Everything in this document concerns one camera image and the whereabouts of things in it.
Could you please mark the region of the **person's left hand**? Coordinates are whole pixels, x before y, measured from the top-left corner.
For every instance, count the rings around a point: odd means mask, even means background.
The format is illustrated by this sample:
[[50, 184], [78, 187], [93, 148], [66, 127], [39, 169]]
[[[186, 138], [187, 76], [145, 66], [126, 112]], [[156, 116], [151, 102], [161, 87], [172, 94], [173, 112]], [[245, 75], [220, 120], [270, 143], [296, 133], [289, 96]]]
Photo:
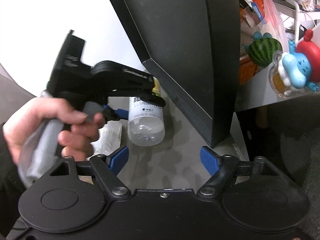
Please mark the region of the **person's left hand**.
[[56, 138], [63, 147], [62, 156], [71, 155], [76, 161], [86, 160], [93, 154], [91, 143], [99, 139], [99, 129], [105, 124], [101, 113], [89, 122], [85, 113], [75, 110], [65, 99], [33, 98], [3, 125], [3, 136], [15, 164], [24, 142], [44, 119], [59, 119], [71, 126], [70, 131], [62, 131]]

